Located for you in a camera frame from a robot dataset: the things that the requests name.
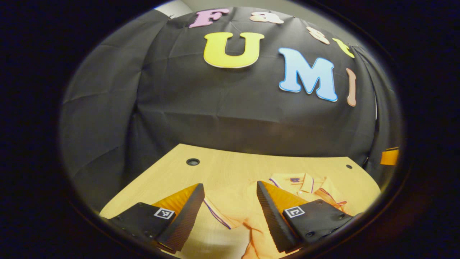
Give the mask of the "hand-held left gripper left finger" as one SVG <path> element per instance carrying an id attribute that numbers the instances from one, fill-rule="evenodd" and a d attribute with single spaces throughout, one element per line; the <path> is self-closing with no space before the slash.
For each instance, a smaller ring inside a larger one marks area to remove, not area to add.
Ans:
<path id="1" fill-rule="evenodd" d="M 175 254 L 181 251 L 205 198 L 197 183 L 154 204 L 138 202 L 108 224 L 141 242 Z"/>

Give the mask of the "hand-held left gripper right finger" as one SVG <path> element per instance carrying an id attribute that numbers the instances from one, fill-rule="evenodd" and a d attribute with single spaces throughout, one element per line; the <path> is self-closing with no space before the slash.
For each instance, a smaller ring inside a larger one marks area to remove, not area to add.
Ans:
<path id="1" fill-rule="evenodd" d="M 264 181 L 257 182 L 257 197 L 279 252 L 290 253 L 335 236 L 360 217 L 322 199 L 307 202 Z"/>

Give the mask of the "orange T-shirt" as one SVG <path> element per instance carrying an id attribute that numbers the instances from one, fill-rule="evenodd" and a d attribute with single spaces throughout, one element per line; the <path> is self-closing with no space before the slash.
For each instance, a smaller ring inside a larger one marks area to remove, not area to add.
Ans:
<path id="1" fill-rule="evenodd" d="M 322 199 L 336 209 L 353 216 L 352 206 L 328 177 L 307 173 L 273 174 L 268 183 L 295 196 L 312 202 Z M 245 225 L 250 229 L 250 240 L 240 259 L 279 259 L 286 255 L 278 252 L 262 207 L 256 194 L 256 181 L 237 184 L 205 192 L 204 202 L 215 219 L 229 229 Z"/>

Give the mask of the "black backdrop cloth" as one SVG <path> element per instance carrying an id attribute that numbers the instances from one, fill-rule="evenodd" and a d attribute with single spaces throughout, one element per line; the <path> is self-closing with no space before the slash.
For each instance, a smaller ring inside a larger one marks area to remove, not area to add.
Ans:
<path id="1" fill-rule="evenodd" d="M 179 143 L 293 157 L 349 157 L 382 187 L 404 146 L 395 80 L 355 31 L 223 7 L 157 10 L 100 41 L 63 96 L 59 147 L 91 208 Z"/>

